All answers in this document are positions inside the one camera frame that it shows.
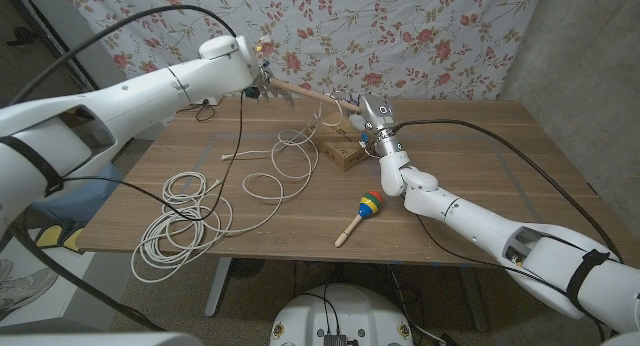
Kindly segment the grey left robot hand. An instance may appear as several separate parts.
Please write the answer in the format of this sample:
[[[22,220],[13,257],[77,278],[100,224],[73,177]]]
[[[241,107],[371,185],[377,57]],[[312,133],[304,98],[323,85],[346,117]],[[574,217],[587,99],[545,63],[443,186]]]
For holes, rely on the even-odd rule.
[[[253,84],[243,91],[243,95],[254,100],[259,100],[261,97],[265,100],[269,100],[271,96],[274,98],[281,97],[289,106],[293,107],[294,102],[291,93],[275,84],[276,79],[270,69],[270,63],[262,61],[258,70],[258,76],[254,79]]]

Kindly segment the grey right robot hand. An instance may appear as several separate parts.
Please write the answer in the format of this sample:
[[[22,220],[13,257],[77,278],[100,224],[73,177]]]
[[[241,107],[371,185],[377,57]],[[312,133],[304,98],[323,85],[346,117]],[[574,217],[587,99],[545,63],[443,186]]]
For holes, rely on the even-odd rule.
[[[372,94],[360,94],[356,101],[338,100],[349,112],[349,122],[357,131],[379,137],[395,126],[395,115],[389,100]]]

